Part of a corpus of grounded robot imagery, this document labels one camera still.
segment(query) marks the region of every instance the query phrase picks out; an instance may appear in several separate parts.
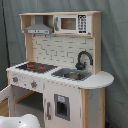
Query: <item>stovetop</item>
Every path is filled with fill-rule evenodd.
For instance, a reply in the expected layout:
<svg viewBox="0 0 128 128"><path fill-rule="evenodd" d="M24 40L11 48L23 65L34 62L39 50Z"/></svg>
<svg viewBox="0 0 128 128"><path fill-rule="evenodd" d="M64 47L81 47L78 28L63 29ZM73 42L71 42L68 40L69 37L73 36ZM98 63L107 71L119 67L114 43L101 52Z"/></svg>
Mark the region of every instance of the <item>stovetop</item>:
<svg viewBox="0 0 128 128"><path fill-rule="evenodd" d="M30 72L46 73L47 71L50 71L54 68L57 68L57 66L35 63L35 62L29 62L27 64L21 65L21 66L16 67L16 68L21 69L21 70L27 70Z"/></svg>

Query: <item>microwave window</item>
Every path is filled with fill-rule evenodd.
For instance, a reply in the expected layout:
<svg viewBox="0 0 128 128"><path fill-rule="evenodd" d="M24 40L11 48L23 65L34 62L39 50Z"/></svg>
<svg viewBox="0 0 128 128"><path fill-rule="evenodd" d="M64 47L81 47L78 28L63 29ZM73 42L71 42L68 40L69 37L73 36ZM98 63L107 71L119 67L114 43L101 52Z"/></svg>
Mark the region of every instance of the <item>microwave window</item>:
<svg viewBox="0 0 128 128"><path fill-rule="evenodd" d="M76 18L61 18L61 29L76 30Z"/></svg>

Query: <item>wall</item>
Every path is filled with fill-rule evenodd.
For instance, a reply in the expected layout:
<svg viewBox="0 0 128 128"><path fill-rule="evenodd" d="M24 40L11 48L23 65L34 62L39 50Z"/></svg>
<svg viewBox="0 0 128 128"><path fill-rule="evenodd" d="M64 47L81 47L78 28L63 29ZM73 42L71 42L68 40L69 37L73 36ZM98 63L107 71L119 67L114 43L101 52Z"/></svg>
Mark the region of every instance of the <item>wall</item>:
<svg viewBox="0 0 128 128"><path fill-rule="evenodd" d="M6 37L2 1L0 1L0 90L7 86L6 68L8 67Z"/></svg>
<svg viewBox="0 0 128 128"><path fill-rule="evenodd" d="M11 64L25 61L19 13L102 11L102 70L115 77L106 88L106 119L128 127L128 0L4 0Z"/></svg>

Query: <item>floor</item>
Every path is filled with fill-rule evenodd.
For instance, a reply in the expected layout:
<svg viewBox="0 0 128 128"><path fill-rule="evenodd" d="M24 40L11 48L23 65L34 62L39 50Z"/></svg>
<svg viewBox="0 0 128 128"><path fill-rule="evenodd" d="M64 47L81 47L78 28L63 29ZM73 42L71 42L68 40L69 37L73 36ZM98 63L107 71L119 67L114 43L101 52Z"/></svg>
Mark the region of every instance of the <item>floor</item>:
<svg viewBox="0 0 128 128"><path fill-rule="evenodd" d="M2 103L0 103L0 116L9 116L8 100L4 100Z"/></svg>

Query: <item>tile backsplash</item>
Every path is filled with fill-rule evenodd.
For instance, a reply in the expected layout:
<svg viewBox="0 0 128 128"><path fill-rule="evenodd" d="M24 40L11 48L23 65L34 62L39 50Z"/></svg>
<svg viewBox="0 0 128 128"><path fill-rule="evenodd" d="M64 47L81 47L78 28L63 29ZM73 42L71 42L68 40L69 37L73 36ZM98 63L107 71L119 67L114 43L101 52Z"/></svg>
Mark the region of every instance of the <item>tile backsplash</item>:
<svg viewBox="0 0 128 128"><path fill-rule="evenodd" d="M87 51L93 56L93 39L85 37L33 35L34 61L38 63L75 67L78 54ZM82 55L86 70L92 71L88 56Z"/></svg>

